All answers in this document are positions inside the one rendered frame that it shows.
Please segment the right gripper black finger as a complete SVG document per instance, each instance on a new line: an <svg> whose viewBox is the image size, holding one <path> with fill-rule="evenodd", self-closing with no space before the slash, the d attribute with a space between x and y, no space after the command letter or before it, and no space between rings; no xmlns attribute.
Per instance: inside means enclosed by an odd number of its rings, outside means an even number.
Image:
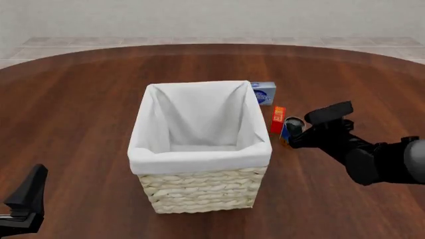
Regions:
<svg viewBox="0 0 425 239"><path fill-rule="evenodd" d="M303 133L289 138L292 149L323 148L328 143L329 131L327 129L309 128Z"/></svg>
<svg viewBox="0 0 425 239"><path fill-rule="evenodd" d="M286 123L289 138L297 137L304 131L304 123L302 121L289 121Z"/></svg>

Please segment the blue and white food box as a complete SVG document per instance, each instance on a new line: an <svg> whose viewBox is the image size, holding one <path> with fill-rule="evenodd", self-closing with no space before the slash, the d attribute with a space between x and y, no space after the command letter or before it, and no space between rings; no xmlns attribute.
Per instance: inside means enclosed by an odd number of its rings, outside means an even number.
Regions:
<svg viewBox="0 0 425 239"><path fill-rule="evenodd" d="M251 82L259 105L272 105L276 93L274 82Z"/></svg>

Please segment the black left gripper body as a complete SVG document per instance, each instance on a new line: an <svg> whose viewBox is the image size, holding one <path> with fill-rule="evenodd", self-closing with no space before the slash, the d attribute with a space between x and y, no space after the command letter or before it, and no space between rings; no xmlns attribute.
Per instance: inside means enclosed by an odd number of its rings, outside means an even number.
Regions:
<svg viewBox="0 0 425 239"><path fill-rule="evenodd" d="M43 220L44 216L35 212L24 217L0 214L0 236L37 233Z"/></svg>

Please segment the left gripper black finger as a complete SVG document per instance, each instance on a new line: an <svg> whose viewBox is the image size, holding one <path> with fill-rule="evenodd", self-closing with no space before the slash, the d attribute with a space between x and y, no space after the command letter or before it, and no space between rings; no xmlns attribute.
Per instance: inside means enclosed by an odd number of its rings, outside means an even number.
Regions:
<svg viewBox="0 0 425 239"><path fill-rule="evenodd" d="M4 201L11 214L44 214L44 186L48 169L41 164L35 165L26 179Z"/></svg>

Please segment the white woven basket, cloth liner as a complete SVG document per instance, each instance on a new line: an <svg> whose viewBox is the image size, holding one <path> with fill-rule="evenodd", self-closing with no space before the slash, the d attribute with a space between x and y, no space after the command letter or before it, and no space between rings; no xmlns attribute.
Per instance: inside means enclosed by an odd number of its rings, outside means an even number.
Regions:
<svg viewBox="0 0 425 239"><path fill-rule="evenodd" d="M248 81L148 85L127 149L159 214L253 207L271 155Z"/></svg>

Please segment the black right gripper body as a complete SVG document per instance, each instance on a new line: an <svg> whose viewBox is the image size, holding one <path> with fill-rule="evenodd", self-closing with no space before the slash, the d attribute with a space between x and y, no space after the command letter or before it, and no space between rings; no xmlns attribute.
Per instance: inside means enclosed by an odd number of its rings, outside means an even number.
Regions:
<svg viewBox="0 0 425 239"><path fill-rule="evenodd" d="M373 144L349 131L328 130L323 137L323 151L334 159L345 159L352 151L358 157L373 157Z"/></svg>

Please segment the red food box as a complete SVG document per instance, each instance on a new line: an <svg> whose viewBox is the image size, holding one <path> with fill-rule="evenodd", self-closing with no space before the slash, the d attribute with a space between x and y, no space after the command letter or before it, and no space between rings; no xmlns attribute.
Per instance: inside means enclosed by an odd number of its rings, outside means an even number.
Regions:
<svg viewBox="0 0 425 239"><path fill-rule="evenodd" d="M272 114L272 122L270 125L270 133L281 134L285 122L286 108L274 107Z"/></svg>

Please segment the soup tin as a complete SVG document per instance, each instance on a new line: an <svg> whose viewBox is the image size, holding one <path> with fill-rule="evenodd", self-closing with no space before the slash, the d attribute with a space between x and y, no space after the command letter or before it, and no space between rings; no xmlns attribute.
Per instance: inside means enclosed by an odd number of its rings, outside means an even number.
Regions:
<svg viewBox="0 0 425 239"><path fill-rule="evenodd" d="M286 123L288 123L289 121L302 121L304 123L304 121L298 117L287 117L285 119L284 126L280 134L280 141L284 147L288 147L288 148L290 148L290 144L289 144L290 138L288 135Z"/></svg>

